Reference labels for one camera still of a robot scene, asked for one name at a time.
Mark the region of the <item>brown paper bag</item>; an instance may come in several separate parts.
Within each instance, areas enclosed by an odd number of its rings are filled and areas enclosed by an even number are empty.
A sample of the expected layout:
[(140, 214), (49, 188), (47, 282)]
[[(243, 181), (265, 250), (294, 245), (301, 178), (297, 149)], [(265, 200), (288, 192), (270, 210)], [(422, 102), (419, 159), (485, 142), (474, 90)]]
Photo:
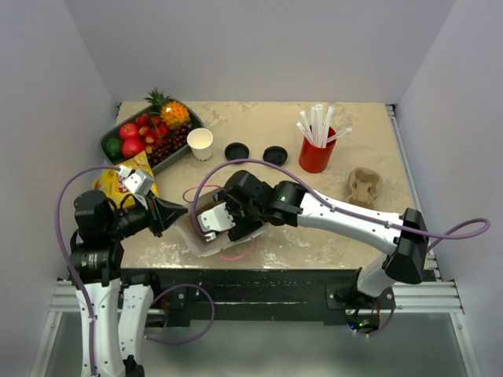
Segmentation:
[(263, 225), (261, 226), (258, 230), (255, 230), (252, 232), (250, 235), (242, 238), (241, 240), (238, 241), (231, 241), (228, 237), (228, 232), (224, 231), (219, 233), (213, 240), (210, 241), (205, 241), (202, 240), (197, 234), (196, 231), (193, 228), (192, 224), (192, 199), (188, 199), (187, 195), (189, 192), (197, 190), (197, 187), (192, 187), (186, 189), (183, 194), (182, 198), (184, 201), (186, 201), (185, 207), (189, 210), (187, 214), (179, 218), (174, 227), (176, 230), (180, 233), (182, 236), (183, 240), (185, 241), (187, 247), (190, 249), (190, 251), (196, 255), (198, 258), (202, 257), (209, 257), (214, 254), (222, 254), (223, 251), (230, 249), (232, 247), (235, 247), (239, 244), (242, 243), (248, 243), (251, 242), (252, 246), (251, 249), (244, 254), (241, 254), (240, 256), (237, 257), (232, 257), (232, 258), (227, 258), (224, 256), (221, 256), (221, 258), (225, 260), (237, 260), (240, 258), (244, 258), (248, 254), (251, 254), (255, 251), (256, 249), (256, 238), (258, 236), (261, 236), (263, 233), (265, 233), (268, 230), (268, 225)]

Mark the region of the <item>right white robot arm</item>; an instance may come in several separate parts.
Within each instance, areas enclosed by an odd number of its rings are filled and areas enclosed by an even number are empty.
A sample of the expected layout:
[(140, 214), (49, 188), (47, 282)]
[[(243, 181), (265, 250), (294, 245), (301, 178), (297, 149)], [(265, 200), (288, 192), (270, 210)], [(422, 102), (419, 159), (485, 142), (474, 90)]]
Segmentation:
[(270, 186), (246, 170), (231, 176), (223, 195), (240, 231), (259, 223), (320, 229), (380, 251), (380, 257), (361, 268), (350, 289), (358, 308), (369, 308), (396, 282), (420, 284), (424, 278), (428, 237), (418, 210), (408, 208), (403, 214), (368, 210), (323, 196), (298, 181)]

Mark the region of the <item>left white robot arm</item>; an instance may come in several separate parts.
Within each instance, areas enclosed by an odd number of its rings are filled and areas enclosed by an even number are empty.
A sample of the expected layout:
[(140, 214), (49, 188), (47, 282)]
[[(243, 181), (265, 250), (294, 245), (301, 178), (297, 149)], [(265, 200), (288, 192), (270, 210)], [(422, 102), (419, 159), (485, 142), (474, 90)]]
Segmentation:
[(154, 273), (123, 279), (122, 240), (144, 229), (157, 237), (187, 208), (158, 198), (119, 209), (101, 191), (90, 190), (74, 202), (77, 230), (71, 261), (83, 284), (76, 288), (83, 337), (83, 376), (143, 376), (141, 333), (149, 308), (158, 306), (163, 289)]

